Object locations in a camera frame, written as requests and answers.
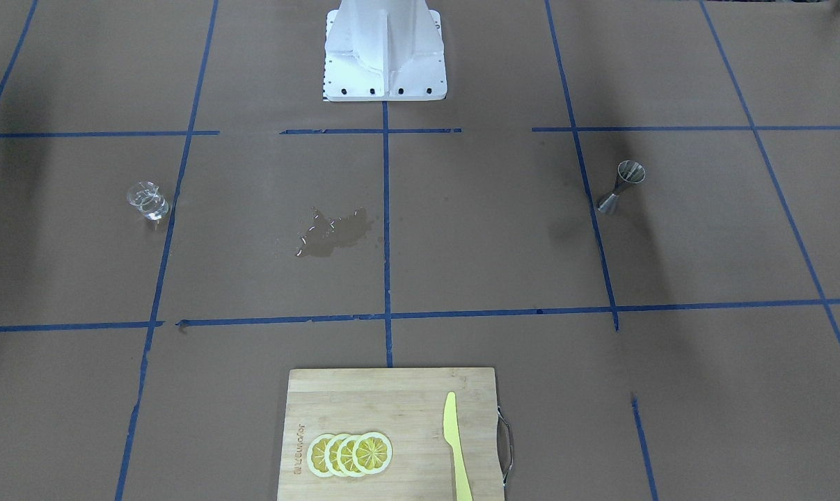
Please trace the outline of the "yellow plastic knife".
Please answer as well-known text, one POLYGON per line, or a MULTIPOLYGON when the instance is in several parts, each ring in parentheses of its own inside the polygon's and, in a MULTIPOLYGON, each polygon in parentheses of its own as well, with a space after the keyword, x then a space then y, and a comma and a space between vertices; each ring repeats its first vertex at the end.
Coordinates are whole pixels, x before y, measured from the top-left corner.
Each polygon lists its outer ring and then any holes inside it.
POLYGON ((460 424, 458 418, 456 393, 448 391, 443 410, 443 431, 445 442, 452 451, 452 471, 454 472, 454 490, 457 500, 473 500, 468 472, 462 454, 460 424))

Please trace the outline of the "steel jigger measuring cup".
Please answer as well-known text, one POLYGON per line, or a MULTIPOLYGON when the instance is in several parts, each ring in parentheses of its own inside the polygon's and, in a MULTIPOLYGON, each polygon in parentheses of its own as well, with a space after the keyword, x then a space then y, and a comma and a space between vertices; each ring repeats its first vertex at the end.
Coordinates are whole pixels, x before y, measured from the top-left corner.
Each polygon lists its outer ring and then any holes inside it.
POLYGON ((617 212, 622 194, 631 187, 642 183, 646 177, 646 168, 638 161, 622 161, 616 170, 616 179, 610 191, 597 200, 595 209, 600 213, 617 212))

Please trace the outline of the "bamboo cutting board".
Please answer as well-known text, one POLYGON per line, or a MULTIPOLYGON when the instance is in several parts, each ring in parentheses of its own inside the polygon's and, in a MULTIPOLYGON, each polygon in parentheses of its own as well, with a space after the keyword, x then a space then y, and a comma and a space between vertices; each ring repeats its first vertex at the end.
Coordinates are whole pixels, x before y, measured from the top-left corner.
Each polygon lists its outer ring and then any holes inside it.
POLYGON ((457 500, 443 410, 456 393, 462 454, 474 500, 505 499, 498 454, 496 373, 490 367, 293 369, 288 380, 279 500, 457 500), (378 475, 321 478, 308 446, 321 434, 388 436, 378 475))

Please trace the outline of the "wet spill stain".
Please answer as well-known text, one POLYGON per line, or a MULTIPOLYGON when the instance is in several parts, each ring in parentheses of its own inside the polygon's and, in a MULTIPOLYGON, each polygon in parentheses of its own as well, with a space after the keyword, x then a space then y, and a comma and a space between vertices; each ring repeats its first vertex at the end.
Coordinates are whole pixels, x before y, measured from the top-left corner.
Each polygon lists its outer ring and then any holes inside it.
POLYGON ((371 232, 375 219, 366 208, 354 209, 341 218, 328 218, 312 207, 311 225, 300 234, 295 257, 330 257, 338 248, 356 246, 371 232))

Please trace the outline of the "clear glass cup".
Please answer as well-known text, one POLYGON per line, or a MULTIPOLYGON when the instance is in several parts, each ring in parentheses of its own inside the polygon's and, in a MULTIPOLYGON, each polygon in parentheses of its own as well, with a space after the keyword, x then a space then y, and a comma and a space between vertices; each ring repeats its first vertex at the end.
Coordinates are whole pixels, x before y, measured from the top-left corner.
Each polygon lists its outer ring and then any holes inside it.
POLYGON ((168 216, 171 204, 163 196, 159 185, 149 181, 140 181, 131 185, 126 193, 127 202, 143 218, 159 221, 168 216))

